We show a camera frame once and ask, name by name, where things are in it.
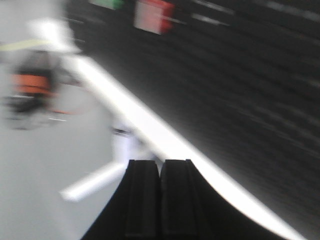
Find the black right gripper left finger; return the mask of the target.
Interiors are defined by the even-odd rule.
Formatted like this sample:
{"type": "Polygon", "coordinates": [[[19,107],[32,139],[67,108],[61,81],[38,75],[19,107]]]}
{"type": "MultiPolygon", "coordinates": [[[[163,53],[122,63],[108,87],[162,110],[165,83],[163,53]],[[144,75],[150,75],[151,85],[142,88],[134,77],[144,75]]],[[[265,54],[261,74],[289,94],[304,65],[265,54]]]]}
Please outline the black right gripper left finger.
{"type": "Polygon", "coordinates": [[[160,178],[152,160],[130,160],[116,191],[84,240],[160,239],[160,178]]]}

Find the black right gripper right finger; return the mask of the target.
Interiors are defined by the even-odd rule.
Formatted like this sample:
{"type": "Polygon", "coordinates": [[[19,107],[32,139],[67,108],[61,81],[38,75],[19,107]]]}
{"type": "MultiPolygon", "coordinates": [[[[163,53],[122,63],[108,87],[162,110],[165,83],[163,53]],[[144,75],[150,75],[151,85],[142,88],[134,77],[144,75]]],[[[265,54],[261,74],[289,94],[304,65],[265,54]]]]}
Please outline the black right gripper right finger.
{"type": "Polygon", "coordinates": [[[190,160],[166,160],[160,180],[163,239],[275,239],[274,233],[221,197],[190,160]]]}

